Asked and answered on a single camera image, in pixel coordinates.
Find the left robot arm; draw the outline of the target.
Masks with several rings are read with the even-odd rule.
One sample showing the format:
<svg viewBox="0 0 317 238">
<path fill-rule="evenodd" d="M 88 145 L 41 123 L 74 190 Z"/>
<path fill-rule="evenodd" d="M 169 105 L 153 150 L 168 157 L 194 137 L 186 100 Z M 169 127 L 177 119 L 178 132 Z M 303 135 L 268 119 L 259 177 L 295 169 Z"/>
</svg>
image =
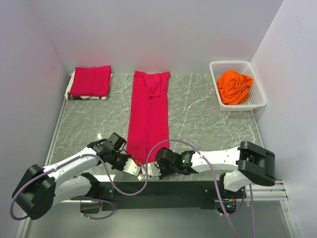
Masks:
<svg viewBox="0 0 317 238">
<path fill-rule="evenodd" d="M 44 216 L 52 206 L 64 200 L 85 196 L 102 199 L 100 181 L 86 170 L 108 163 L 113 170 L 137 175 L 140 168 L 132 156 L 123 153 L 126 140 L 116 133 L 109 139 L 91 142 L 80 152 L 50 166 L 32 165 L 12 194 L 12 203 L 32 220 Z"/>
</svg>

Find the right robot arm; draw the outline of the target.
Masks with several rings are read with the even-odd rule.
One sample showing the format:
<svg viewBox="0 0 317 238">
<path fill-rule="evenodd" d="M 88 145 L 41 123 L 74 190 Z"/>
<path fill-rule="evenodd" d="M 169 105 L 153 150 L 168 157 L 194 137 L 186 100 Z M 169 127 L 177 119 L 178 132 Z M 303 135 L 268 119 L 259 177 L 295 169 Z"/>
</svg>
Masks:
<svg viewBox="0 0 317 238">
<path fill-rule="evenodd" d="M 228 198 L 250 184 L 275 185 L 275 154 L 249 141 L 219 151 L 189 150 L 180 154 L 160 148 L 148 165 L 149 175 L 160 179 L 172 174 L 190 175 L 205 171 L 226 171 L 220 176 L 217 192 Z"/>
</svg>

